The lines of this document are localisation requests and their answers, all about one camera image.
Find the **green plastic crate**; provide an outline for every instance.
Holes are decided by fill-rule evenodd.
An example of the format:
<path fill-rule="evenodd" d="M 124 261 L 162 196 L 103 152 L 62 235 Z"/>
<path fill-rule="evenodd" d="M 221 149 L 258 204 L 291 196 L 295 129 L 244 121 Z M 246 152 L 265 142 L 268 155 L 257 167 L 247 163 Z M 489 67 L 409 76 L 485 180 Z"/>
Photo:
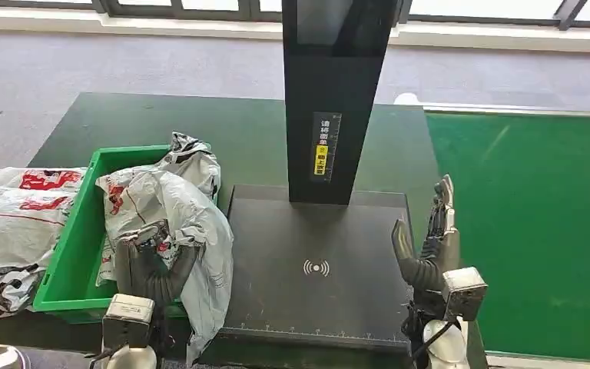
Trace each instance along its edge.
<path fill-rule="evenodd" d="M 96 179 L 122 168 L 153 164 L 168 151 L 168 145 L 102 148 L 89 163 L 71 215 L 35 296 L 35 311 L 52 314 L 69 323 L 93 323 L 103 318 L 116 283 L 96 287 L 105 236 L 103 191 Z M 182 305 L 169 308 L 172 317 L 185 317 Z"/>

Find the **red printed logo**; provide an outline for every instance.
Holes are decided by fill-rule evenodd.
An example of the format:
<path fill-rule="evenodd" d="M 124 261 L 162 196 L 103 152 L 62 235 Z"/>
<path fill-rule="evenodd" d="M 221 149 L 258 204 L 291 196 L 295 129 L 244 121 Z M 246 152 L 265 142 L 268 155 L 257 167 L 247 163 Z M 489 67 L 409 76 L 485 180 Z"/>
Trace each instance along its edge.
<path fill-rule="evenodd" d="M 111 182 L 108 181 L 108 200 L 113 205 L 110 214 L 118 214 L 118 210 L 121 208 L 121 205 L 123 205 L 123 199 L 121 198 L 121 194 L 123 193 L 124 189 L 125 188 L 123 186 L 114 186 Z"/>
<path fill-rule="evenodd" d="M 26 171 L 19 188 L 25 190 L 51 190 L 67 182 L 80 181 L 82 174 L 77 171 Z"/>
<path fill-rule="evenodd" d="M 68 196 L 62 196 L 61 198 L 55 198 L 53 201 L 42 202 L 42 201 L 35 201 L 32 199 L 26 199 L 21 206 L 19 206 L 22 210 L 53 210 L 60 206 Z"/>

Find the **gray carpet floor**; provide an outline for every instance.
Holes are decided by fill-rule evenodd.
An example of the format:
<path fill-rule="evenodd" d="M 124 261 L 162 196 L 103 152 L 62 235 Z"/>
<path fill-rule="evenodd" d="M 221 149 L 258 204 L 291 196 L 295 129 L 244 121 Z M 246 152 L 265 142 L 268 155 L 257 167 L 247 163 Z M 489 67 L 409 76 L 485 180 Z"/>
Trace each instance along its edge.
<path fill-rule="evenodd" d="M 280 99 L 282 61 L 280 42 L 0 32 L 0 168 L 27 165 L 81 91 Z M 403 92 L 590 110 L 590 54 L 391 47 L 376 102 Z M 27 352 L 33 368 L 85 367 Z"/>

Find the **black vertical column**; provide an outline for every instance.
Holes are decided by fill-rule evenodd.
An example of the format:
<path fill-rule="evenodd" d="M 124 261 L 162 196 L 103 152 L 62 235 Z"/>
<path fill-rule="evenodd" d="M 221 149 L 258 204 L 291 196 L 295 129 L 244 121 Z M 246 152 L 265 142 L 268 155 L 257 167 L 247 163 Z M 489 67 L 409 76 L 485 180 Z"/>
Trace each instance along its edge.
<path fill-rule="evenodd" d="M 396 4 L 282 0 L 291 201 L 349 204 Z"/>

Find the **green mat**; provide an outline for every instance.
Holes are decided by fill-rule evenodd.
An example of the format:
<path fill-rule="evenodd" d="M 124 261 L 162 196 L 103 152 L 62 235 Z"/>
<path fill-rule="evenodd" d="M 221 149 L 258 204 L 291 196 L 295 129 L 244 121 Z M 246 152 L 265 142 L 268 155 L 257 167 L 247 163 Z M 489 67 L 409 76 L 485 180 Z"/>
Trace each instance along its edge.
<path fill-rule="evenodd" d="M 487 350 L 590 359 L 590 118 L 426 115 Z"/>

